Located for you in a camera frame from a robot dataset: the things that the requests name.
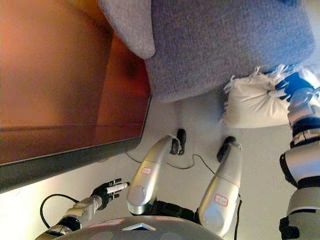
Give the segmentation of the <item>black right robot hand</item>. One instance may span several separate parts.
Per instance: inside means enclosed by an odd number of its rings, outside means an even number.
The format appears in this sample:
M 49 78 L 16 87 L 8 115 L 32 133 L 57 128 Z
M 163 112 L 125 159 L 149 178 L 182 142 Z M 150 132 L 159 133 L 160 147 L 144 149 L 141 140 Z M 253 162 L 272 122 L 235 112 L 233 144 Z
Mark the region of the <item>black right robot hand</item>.
M 294 73 L 275 85 L 275 93 L 281 100 L 290 102 L 293 94 L 303 88 L 315 89 L 313 85 L 301 78 L 298 73 Z

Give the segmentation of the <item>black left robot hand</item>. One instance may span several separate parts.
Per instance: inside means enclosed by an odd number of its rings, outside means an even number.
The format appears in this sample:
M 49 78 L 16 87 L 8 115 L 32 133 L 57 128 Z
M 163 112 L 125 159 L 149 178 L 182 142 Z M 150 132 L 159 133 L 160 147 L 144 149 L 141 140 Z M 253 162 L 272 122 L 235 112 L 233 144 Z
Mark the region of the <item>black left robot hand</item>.
M 92 191 L 91 196 L 97 196 L 101 199 L 101 205 L 97 209 L 99 211 L 105 209 L 109 202 L 118 198 L 120 192 L 130 186 L 130 182 L 122 182 L 121 178 L 103 183 Z

